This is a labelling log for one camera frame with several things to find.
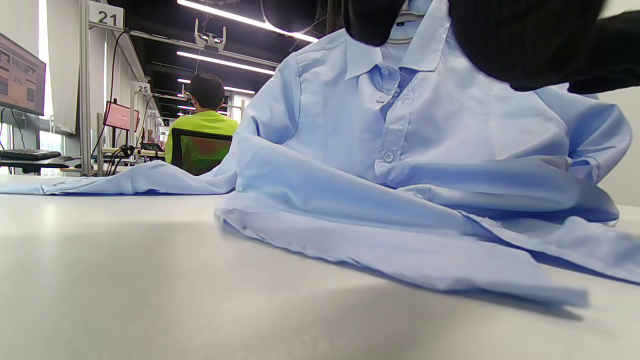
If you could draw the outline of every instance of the light blue shirt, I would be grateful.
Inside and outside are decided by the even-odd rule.
[[[622,159],[632,135],[617,106],[566,86],[514,92],[473,68],[449,22],[434,1],[399,69],[344,31],[292,54],[238,133],[393,188],[424,183],[425,164],[528,156],[569,158],[597,183]]]
[[[290,55],[247,107],[225,161],[192,177],[144,164],[23,193],[225,193],[243,234],[434,290],[585,306],[539,261],[640,283],[640,242],[595,184],[631,129],[617,106],[552,87],[517,93],[478,72],[446,0],[416,0],[404,56],[338,31]]]

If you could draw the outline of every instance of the black ceiling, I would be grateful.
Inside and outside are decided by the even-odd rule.
[[[251,19],[262,20],[260,0],[192,0],[226,12],[242,15]],[[177,0],[109,0],[109,3],[125,9],[125,25],[131,30],[143,31],[164,37],[176,38],[187,42],[195,42],[193,30],[195,20],[200,23],[207,18],[207,13],[177,4]],[[326,22],[320,21],[306,34],[322,37],[326,33]],[[227,44],[225,51],[243,54],[263,60],[280,63],[291,52],[308,45],[297,39],[272,31],[256,28],[242,22],[224,17],[211,17],[207,22],[206,32],[222,34],[222,27],[227,27]],[[154,40],[132,37],[145,74],[151,78],[151,87],[155,93],[175,95],[180,92],[178,78],[190,78],[196,69],[196,60],[176,55],[176,51],[196,53],[196,50],[185,49],[172,44]],[[221,58],[228,61],[242,61]],[[216,74],[225,86],[257,91],[270,78],[270,75],[250,70],[237,69],[201,61],[199,71]],[[161,112],[164,117],[176,117],[175,105],[184,101],[161,99]]]

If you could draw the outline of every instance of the number 21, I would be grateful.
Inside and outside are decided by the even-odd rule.
[[[109,16],[109,14],[107,14],[106,12],[98,12],[98,14],[102,15],[100,20],[98,20],[99,23],[106,25],[107,22],[105,20],[107,18],[110,18],[110,19],[113,19],[113,25],[118,26],[118,17],[116,16],[116,14],[113,14],[112,16]]]

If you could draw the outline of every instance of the black office chair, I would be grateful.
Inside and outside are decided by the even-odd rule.
[[[220,165],[229,153],[232,137],[200,131],[172,129],[171,164],[194,176],[200,176]]]

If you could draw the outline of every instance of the computer monitor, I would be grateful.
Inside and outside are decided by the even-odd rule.
[[[0,33],[0,106],[44,115],[47,65]]]
[[[136,117],[137,129],[140,124],[140,111],[138,110],[136,110]],[[130,131],[131,109],[111,101],[107,102],[107,118],[104,120],[104,125]]]

